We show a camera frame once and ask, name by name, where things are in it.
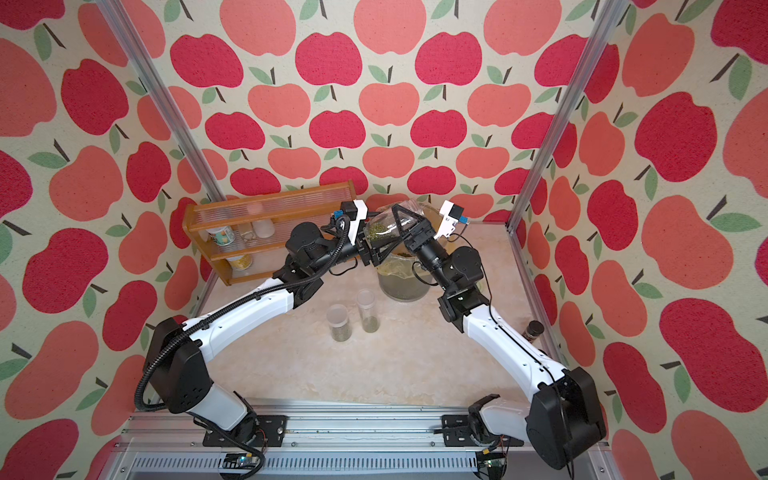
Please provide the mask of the ribbed glass jar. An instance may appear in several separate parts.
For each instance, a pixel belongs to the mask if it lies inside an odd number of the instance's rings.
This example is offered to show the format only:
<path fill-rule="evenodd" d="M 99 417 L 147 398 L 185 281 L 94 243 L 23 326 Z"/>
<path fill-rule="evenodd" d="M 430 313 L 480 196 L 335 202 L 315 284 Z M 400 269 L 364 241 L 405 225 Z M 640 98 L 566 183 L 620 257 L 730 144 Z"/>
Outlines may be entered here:
<path fill-rule="evenodd" d="M 372 248 L 385 245 L 401 238 L 403 233 L 416 233 L 418 225 L 423 230 L 435 233 L 423 205 L 415 200 L 392 203 L 376 211 L 362 229 L 362 239 Z"/>

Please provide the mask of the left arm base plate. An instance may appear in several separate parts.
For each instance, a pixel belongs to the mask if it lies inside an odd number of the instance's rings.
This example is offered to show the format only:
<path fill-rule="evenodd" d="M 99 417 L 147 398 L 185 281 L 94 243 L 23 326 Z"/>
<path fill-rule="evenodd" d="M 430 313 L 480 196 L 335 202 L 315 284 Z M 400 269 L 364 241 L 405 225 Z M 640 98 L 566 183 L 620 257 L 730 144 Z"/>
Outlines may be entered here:
<path fill-rule="evenodd" d="M 251 415 L 233 430 L 227 431 L 231 437 L 253 448 L 281 447 L 287 430 L 289 417 L 285 415 Z M 207 428 L 202 440 L 205 447 L 235 447 L 236 444 L 227 436 Z"/>

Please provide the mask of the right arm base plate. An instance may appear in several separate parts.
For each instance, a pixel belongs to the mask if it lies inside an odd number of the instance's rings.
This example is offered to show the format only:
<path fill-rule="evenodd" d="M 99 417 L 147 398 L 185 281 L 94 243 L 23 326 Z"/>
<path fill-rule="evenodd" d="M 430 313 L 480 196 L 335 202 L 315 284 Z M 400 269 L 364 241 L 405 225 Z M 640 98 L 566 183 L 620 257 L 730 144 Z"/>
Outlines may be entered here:
<path fill-rule="evenodd" d="M 442 438 L 446 447 L 493 449 L 509 440 L 506 435 L 492 434 L 480 420 L 468 414 L 442 415 L 435 434 Z"/>

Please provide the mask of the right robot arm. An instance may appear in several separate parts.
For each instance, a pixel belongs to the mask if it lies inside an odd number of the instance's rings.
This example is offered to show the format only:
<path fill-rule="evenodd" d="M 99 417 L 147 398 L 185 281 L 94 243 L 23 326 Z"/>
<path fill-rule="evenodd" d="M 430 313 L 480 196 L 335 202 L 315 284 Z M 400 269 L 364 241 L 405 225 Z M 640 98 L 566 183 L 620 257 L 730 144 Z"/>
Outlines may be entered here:
<path fill-rule="evenodd" d="M 482 294 L 485 277 L 479 252 L 465 244 L 446 252 L 438 239 L 452 234 L 459 210 L 447 203 L 440 228 L 401 204 L 391 208 L 402 243 L 432 276 L 443 294 L 438 305 L 444 319 L 481 345 L 524 392 L 523 412 L 496 394 L 468 409 L 473 440 L 495 446 L 505 437 L 527 443 L 551 468 L 570 469 L 576 457 L 606 435 L 593 378 L 581 367 L 570 370 L 548 357 L 512 329 Z"/>

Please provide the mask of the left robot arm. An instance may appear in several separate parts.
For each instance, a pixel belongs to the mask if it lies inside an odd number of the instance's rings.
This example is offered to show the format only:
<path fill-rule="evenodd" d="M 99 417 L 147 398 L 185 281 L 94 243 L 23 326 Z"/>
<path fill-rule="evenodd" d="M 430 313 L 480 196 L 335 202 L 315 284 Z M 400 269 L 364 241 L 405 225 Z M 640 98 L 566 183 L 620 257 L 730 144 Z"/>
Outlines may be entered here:
<path fill-rule="evenodd" d="M 332 268 L 350 259 L 381 264 L 403 241 L 403 209 L 368 212 L 345 202 L 328 225 L 303 222 L 286 243 L 284 265 L 252 292 L 183 324 L 169 319 L 154 330 L 134 393 L 141 412 L 188 414 L 209 430 L 250 432 L 258 421 L 239 395 L 217 385 L 209 361 L 269 320 L 299 308 L 322 287 Z"/>

